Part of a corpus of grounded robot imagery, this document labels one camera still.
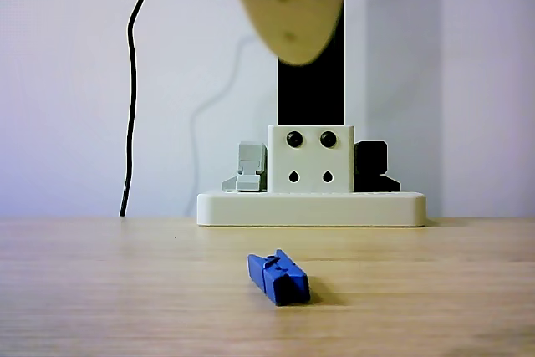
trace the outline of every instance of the blue clothespin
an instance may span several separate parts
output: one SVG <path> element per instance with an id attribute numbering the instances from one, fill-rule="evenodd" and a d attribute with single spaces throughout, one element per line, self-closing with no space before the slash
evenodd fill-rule
<path id="1" fill-rule="evenodd" d="M 267 258 L 250 254 L 247 265 L 252 281 L 276 305 L 310 301 L 307 274 L 283 250 Z"/>

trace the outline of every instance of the black pole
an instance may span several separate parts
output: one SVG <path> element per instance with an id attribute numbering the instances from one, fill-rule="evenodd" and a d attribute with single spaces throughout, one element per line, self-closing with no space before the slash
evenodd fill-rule
<path id="1" fill-rule="evenodd" d="M 344 125 L 344 3 L 333 36 L 311 63 L 278 60 L 278 125 Z"/>

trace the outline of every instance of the black wire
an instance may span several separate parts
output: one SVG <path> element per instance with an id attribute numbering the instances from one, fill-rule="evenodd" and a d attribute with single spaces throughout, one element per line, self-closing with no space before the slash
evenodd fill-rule
<path id="1" fill-rule="evenodd" d="M 132 138 L 134 136 L 134 119 L 135 119 L 135 101 L 137 99 L 137 71 L 135 68 L 135 46 L 134 46 L 134 23 L 137 14 L 140 12 L 141 5 L 145 0 L 137 0 L 134 11 L 128 22 L 128 48 L 130 50 L 130 114 L 128 117 L 128 130 L 126 132 L 126 178 L 125 190 L 123 191 L 123 201 L 120 205 L 119 216 L 126 214 L 126 205 L 128 204 L 128 195 L 130 194 L 130 183 L 132 182 Z"/>

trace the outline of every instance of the gray block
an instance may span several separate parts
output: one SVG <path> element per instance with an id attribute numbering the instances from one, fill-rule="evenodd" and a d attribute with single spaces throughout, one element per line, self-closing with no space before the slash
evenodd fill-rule
<path id="1" fill-rule="evenodd" d="M 266 191 L 267 149 L 263 143 L 243 141 L 238 147 L 237 175 L 222 183 L 223 191 Z"/>

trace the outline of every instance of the wooden table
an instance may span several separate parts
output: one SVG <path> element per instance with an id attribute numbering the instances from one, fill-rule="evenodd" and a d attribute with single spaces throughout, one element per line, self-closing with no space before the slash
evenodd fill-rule
<path id="1" fill-rule="evenodd" d="M 247 255 L 310 278 L 275 307 Z M 535 356 L 535 220 L 208 228 L 0 220 L 0 356 Z"/>

